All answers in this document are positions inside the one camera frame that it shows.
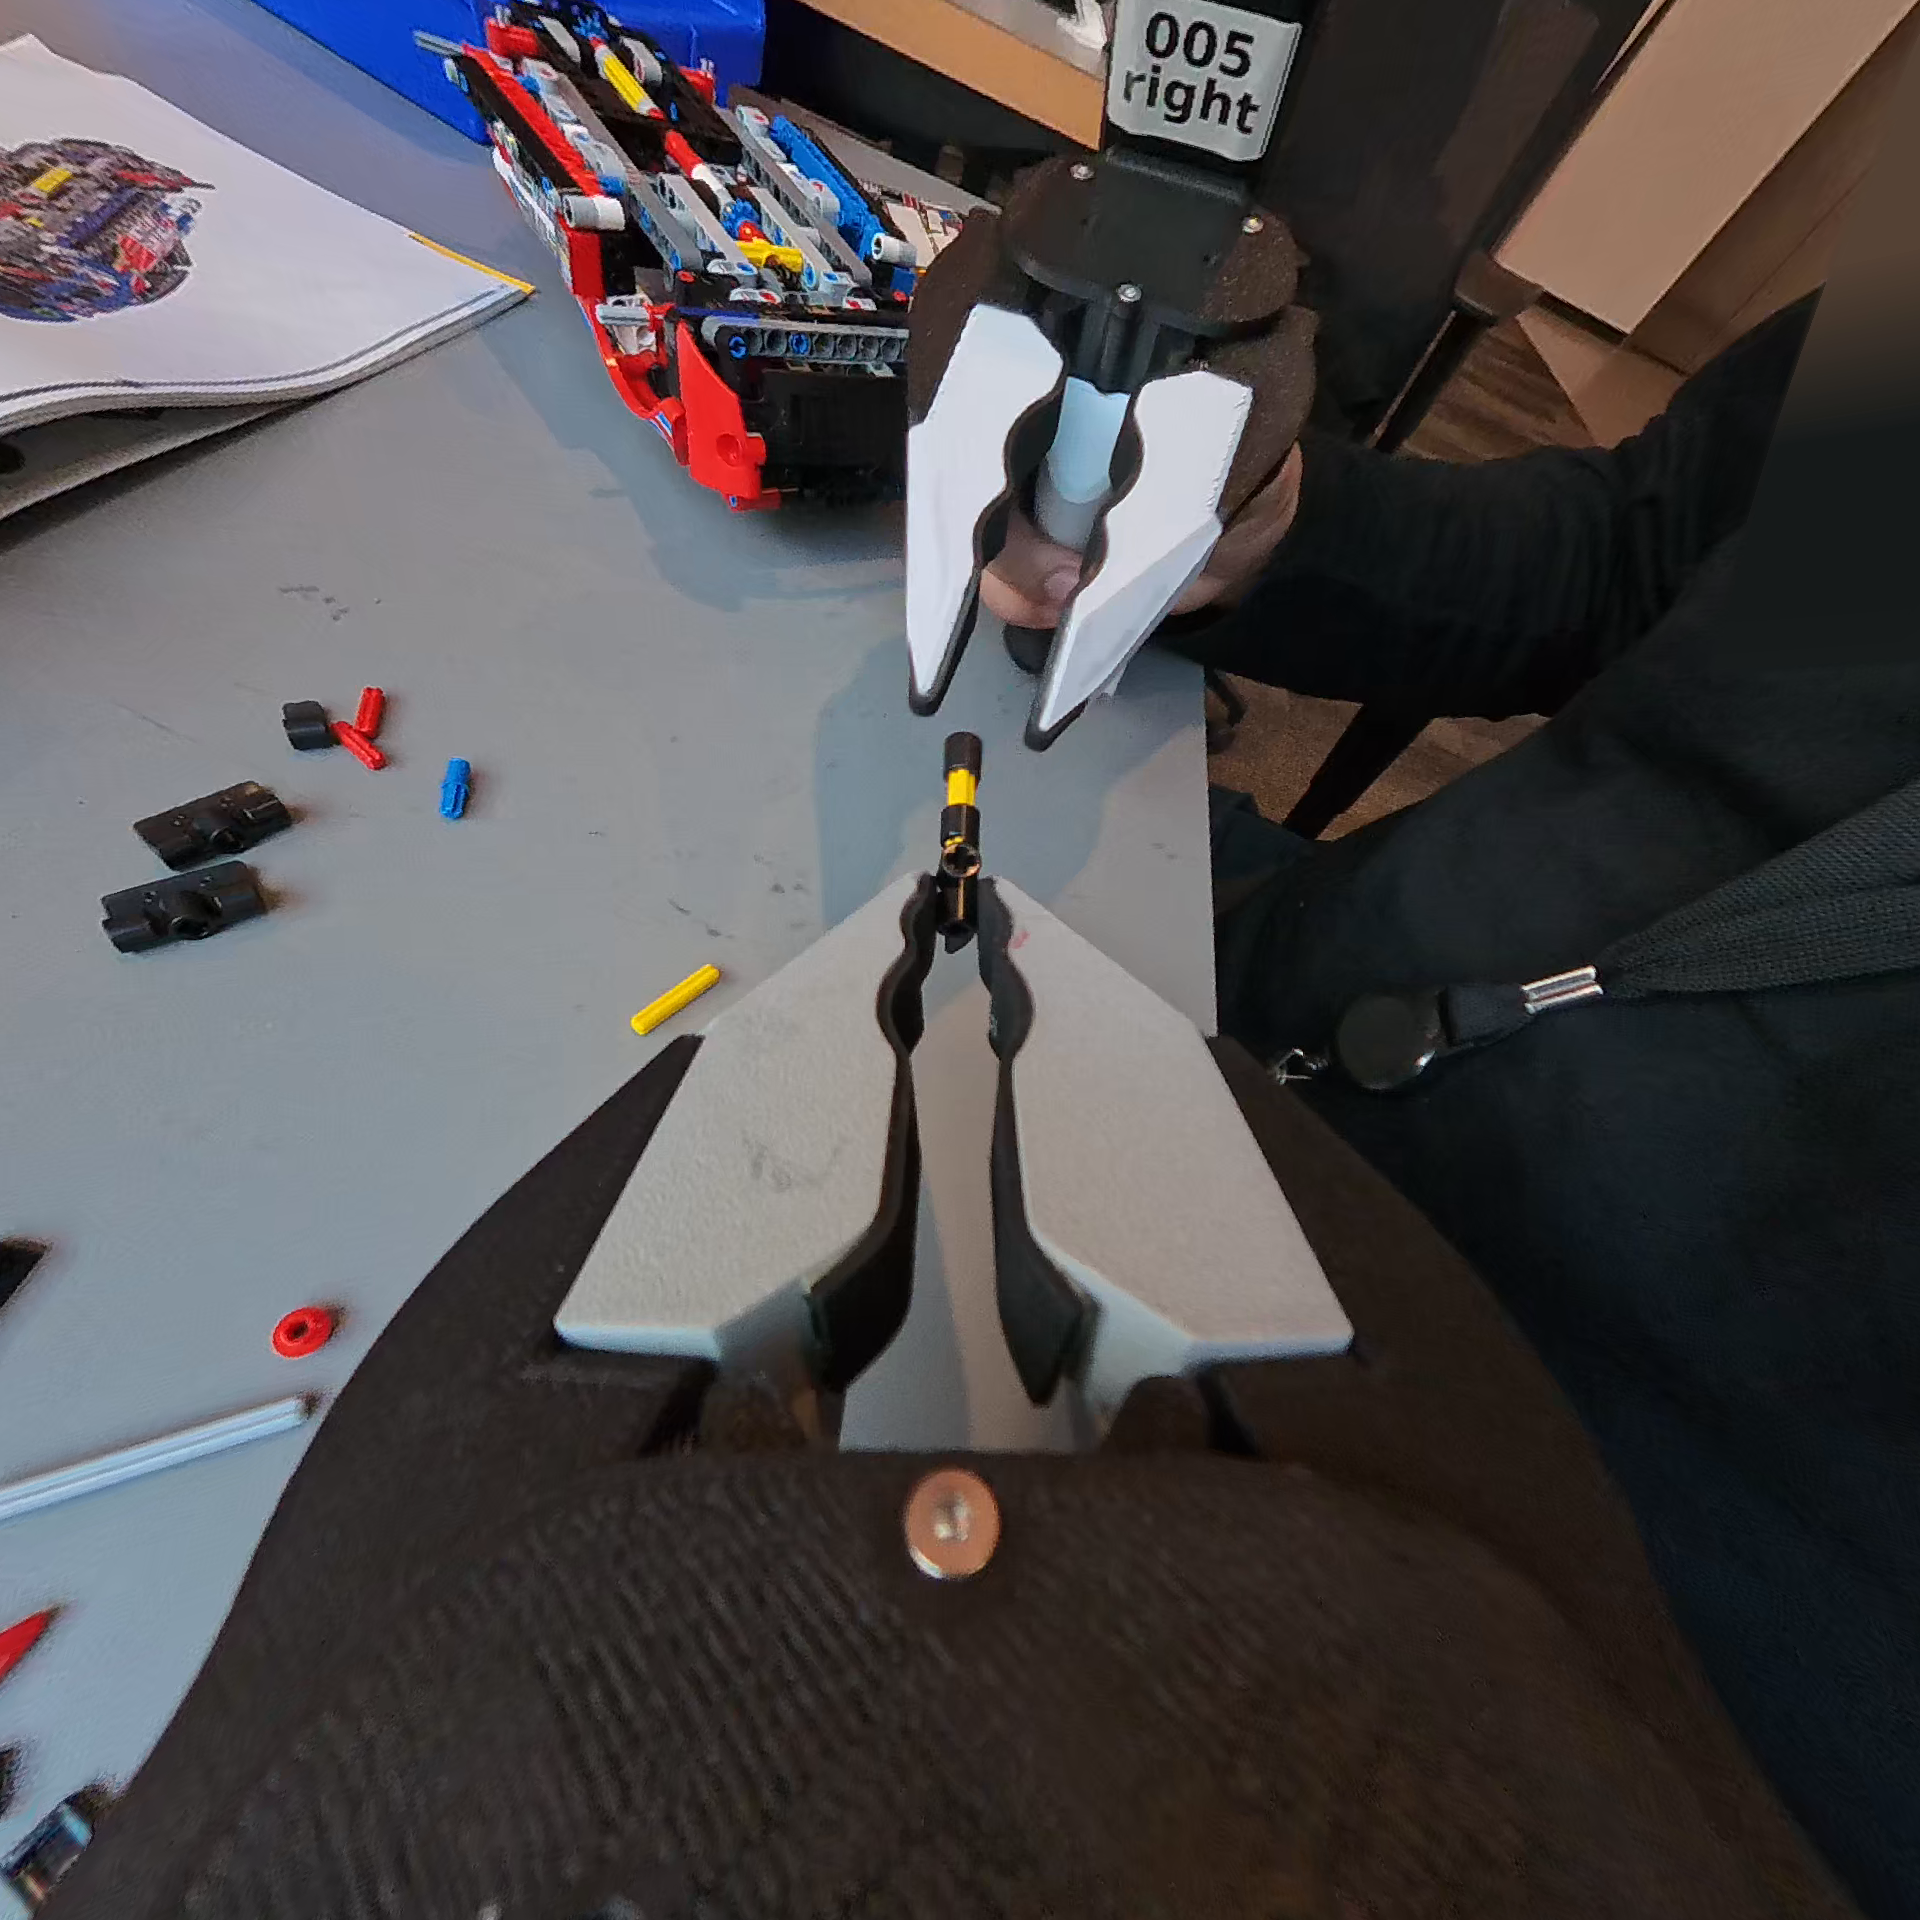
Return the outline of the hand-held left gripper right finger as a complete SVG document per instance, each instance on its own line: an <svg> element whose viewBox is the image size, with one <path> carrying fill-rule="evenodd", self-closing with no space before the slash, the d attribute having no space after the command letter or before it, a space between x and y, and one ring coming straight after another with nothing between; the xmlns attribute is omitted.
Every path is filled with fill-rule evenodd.
<svg viewBox="0 0 1920 1920"><path fill-rule="evenodd" d="M982 881L994 1297L1027 1400L1345 1353L1353 1321L1209 1040L1035 899Z"/></svg>

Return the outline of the person's right hand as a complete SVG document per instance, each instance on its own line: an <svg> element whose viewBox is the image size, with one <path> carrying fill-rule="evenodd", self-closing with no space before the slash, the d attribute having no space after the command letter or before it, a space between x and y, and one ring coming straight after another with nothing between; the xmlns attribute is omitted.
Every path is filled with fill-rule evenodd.
<svg viewBox="0 0 1920 1920"><path fill-rule="evenodd" d="M1175 617L1236 605L1260 572L1276 557L1294 524L1306 480L1306 443L1295 443L1269 483L1242 508L1209 562L1173 602ZM994 564L980 576L980 605L1001 621L1011 658L1028 674L1042 674L1052 636L1082 576L1082 556L1045 540L1020 513Z"/></svg>

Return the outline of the partly built toy car model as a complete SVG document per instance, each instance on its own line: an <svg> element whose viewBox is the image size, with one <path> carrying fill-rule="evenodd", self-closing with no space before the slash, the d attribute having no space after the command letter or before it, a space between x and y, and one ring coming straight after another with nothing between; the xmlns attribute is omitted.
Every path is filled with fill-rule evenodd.
<svg viewBox="0 0 1920 1920"><path fill-rule="evenodd" d="M719 100L601 5L418 33L582 312L615 396L732 513L906 490L910 305L966 212Z"/></svg>

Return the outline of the person's lap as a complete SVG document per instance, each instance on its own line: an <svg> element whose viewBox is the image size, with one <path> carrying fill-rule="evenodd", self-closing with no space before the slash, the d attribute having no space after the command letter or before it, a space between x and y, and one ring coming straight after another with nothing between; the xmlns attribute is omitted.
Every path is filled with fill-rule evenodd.
<svg viewBox="0 0 1920 1920"><path fill-rule="evenodd" d="M1433 798L1291 846L1213 802L1215 1006L1491 1282L1589 1427L1765 1773L1915 1916L1915 915L1868 976L1644 992L1622 946L1915 824L1915 445L1790 436L1637 648ZM1366 1093L1345 1009L1435 988Z"/></svg>

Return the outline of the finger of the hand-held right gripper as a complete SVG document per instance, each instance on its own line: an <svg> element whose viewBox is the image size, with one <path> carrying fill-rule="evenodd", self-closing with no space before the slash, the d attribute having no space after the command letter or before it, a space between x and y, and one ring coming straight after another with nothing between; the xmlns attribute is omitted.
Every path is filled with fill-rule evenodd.
<svg viewBox="0 0 1920 1920"><path fill-rule="evenodd" d="M1194 369L1140 386L1115 449L1137 467L1090 524L1087 568L1046 653L1023 741L1042 752L1119 683L1223 534L1250 386Z"/></svg>
<svg viewBox="0 0 1920 1920"><path fill-rule="evenodd" d="M940 712L1017 497L1057 440L1066 358L1027 313L975 305L921 420L906 434L908 705Z"/></svg>

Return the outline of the black toy clip plate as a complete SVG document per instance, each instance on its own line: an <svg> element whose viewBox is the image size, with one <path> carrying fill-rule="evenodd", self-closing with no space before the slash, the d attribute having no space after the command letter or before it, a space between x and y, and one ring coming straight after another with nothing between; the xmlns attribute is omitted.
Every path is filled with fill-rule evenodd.
<svg viewBox="0 0 1920 1920"><path fill-rule="evenodd" d="M276 792L247 780L139 818L133 835L169 873L190 873L239 858L294 821Z"/></svg>
<svg viewBox="0 0 1920 1920"><path fill-rule="evenodd" d="M103 899L103 934L119 953L199 945L271 909L245 859L166 873Z"/></svg>

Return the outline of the thin grey toy axle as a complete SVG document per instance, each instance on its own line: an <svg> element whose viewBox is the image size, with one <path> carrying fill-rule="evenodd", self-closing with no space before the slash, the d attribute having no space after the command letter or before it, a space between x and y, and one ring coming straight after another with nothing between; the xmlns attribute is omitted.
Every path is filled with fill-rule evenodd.
<svg viewBox="0 0 1920 1920"><path fill-rule="evenodd" d="M313 1425L325 1404L323 1395L292 1395L5 1480L2 1522L26 1520L133 1481L294 1434Z"/></svg>

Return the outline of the large cardboard box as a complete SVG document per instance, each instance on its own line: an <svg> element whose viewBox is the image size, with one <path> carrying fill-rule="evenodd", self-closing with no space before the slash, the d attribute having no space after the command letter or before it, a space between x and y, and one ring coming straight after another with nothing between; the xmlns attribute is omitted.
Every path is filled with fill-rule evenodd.
<svg viewBox="0 0 1920 1920"><path fill-rule="evenodd" d="M1659 5L1498 264L1691 371L1828 275L1915 2Z"/></svg>

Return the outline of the blue plastic bin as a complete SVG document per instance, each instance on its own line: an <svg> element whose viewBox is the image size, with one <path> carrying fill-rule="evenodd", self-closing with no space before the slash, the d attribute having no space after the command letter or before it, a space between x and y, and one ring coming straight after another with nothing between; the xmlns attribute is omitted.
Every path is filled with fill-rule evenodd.
<svg viewBox="0 0 1920 1920"><path fill-rule="evenodd" d="M483 117L439 65L417 45L417 30L450 42L484 36L490 2L263 2L289 27L331 50L406 102L474 141L487 141ZM764 2L603 2L615 22L636 30L674 62L709 67L717 88L755 88L762 77Z"/></svg>

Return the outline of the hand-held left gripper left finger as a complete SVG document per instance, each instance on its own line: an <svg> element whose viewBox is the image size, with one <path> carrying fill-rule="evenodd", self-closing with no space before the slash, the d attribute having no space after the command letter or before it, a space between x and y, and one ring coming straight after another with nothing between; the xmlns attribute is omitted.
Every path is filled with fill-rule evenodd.
<svg viewBox="0 0 1920 1920"><path fill-rule="evenodd" d="M932 878L895 881L706 1027L559 1341L821 1390L876 1362L915 1286L931 963Z"/></svg>

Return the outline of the person's right forearm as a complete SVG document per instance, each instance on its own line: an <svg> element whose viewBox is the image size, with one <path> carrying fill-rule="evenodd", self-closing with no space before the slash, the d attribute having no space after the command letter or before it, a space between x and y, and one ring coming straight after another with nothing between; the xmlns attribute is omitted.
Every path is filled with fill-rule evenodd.
<svg viewBox="0 0 1920 1920"><path fill-rule="evenodd" d="M1244 595L1154 642L1326 702L1554 713L1741 534L1818 301L1748 329L1612 449L1439 465L1310 432L1295 514Z"/></svg>

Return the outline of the instruction booklet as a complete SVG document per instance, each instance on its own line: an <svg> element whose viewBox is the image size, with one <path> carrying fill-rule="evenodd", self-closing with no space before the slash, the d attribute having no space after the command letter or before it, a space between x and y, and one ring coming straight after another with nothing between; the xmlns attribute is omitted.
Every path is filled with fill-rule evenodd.
<svg viewBox="0 0 1920 1920"><path fill-rule="evenodd" d="M36 36L2 54L5 516L530 296Z"/></svg>

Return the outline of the pile of small toy bricks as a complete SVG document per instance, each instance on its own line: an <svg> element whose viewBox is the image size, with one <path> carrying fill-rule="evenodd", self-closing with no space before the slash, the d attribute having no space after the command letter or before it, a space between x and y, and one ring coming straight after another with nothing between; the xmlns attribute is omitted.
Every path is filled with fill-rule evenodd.
<svg viewBox="0 0 1920 1920"><path fill-rule="evenodd" d="M271 1353L281 1360L309 1360L323 1353L325 1346L341 1332L342 1320L346 1313L341 1307L325 1304L306 1304L294 1309L289 1309L271 1326ZM305 1392L319 1395L318 1390L306 1388L292 1395ZM66 1605L53 1603L13 1620L5 1620L5 1682L13 1675L18 1666L22 1666L30 1660L36 1645L46 1641L46 1636L55 1630L58 1620L61 1619L61 1611L66 1611ZM21 1781L26 1766L27 1746L21 1740L5 1737L5 1826L17 1817L17 1804L21 1797ZM18 1837L5 1843L2 1917L42 1916L42 1909L46 1907L53 1890L70 1873L73 1864L84 1856L110 1804L113 1787L107 1784L84 1784L73 1793L58 1797L46 1810L36 1813L34 1822Z"/></svg>

